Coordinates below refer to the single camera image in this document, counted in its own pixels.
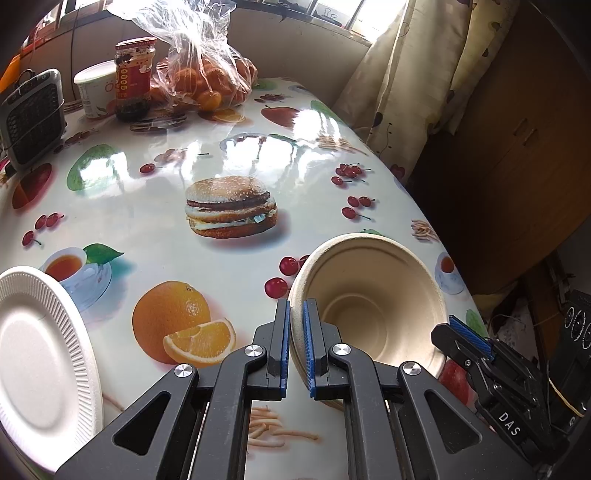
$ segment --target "red jar label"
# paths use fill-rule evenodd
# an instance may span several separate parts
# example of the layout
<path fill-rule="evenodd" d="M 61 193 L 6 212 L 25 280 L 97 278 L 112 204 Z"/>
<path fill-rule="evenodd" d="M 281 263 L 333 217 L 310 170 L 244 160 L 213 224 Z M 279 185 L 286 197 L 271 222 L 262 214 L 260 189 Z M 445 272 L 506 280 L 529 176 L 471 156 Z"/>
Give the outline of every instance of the red jar label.
<path fill-rule="evenodd" d="M 121 65 L 116 75 L 117 99 L 140 97 L 150 91 L 150 68 L 142 65 Z"/>

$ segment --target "white foam plate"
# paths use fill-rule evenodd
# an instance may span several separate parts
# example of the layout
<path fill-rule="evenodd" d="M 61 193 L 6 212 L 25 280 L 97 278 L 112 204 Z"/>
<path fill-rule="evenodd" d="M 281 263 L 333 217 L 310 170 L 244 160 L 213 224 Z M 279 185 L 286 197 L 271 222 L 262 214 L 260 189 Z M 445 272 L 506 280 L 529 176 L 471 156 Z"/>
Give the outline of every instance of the white foam plate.
<path fill-rule="evenodd" d="M 102 430 L 99 372 L 80 313 L 33 267 L 0 275 L 0 422 L 52 473 Z"/>

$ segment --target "jar lid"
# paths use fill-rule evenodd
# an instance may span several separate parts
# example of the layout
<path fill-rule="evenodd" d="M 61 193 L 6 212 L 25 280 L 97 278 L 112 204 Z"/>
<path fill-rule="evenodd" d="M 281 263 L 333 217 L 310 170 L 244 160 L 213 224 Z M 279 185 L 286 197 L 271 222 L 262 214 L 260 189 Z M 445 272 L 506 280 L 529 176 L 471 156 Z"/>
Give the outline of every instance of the jar lid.
<path fill-rule="evenodd" d="M 82 70 L 76 73 L 74 76 L 74 83 L 79 85 L 81 83 L 94 82 L 101 78 L 115 77 L 115 62 L 113 60 L 107 60 L 103 63 L 98 63 L 92 67 Z"/>
<path fill-rule="evenodd" d="M 149 47 L 156 43 L 156 37 L 132 38 L 124 40 L 115 45 L 115 50 L 127 50 L 128 48 Z"/>

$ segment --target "glass jar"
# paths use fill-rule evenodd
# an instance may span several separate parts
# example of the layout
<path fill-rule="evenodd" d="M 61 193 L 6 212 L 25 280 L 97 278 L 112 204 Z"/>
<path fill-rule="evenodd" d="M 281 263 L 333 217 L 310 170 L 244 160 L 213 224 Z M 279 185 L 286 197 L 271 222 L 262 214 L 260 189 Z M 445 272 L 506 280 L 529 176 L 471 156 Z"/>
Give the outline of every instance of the glass jar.
<path fill-rule="evenodd" d="M 142 118 L 150 109 L 150 77 L 155 37 L 125 40 L 115 46 L 115 115 L 124 122 Z"/>

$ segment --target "blue gripper pad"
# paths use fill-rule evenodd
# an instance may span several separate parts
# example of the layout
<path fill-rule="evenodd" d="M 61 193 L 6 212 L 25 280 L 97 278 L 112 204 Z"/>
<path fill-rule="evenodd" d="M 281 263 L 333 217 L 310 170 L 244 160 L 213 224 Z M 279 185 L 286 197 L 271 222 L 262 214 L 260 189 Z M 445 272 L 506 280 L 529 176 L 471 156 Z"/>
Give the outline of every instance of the blue gripper pad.
<path fill-rule="evenodd" d="M 461 320 L 457 317 L 450 315 L 449 316 L 449 325 L 452 327 L 458 334 L 464 337 L 471 345 L 476 347 L 482 355 L 487 357 L 489 360 L 494 360 L 495 355 L 492 353 L 491 346 L 488 344 L 484 338 L 478 335 L 474 330 L 470 327 L 465 325 Z"/>
<path fill-rule="evenodd" d="M 308 302 L 304 302 L 304 343 L 306 346 L 306 374 L 308 378 L 308 390 L 313 398 L 316 395 L 316 376 L 314 374 L 314 345 L 312 344 L 312 331 L 310 329 L 310 313 Z"/>
<path fill-rule="evenodd" d="M 290 303 L 285 305 L 285 322 L 283 323 L 283 340 L 281 342 L 281 398 L 285 398 L 287 392 L 287 368 L 290 361 Z"/>

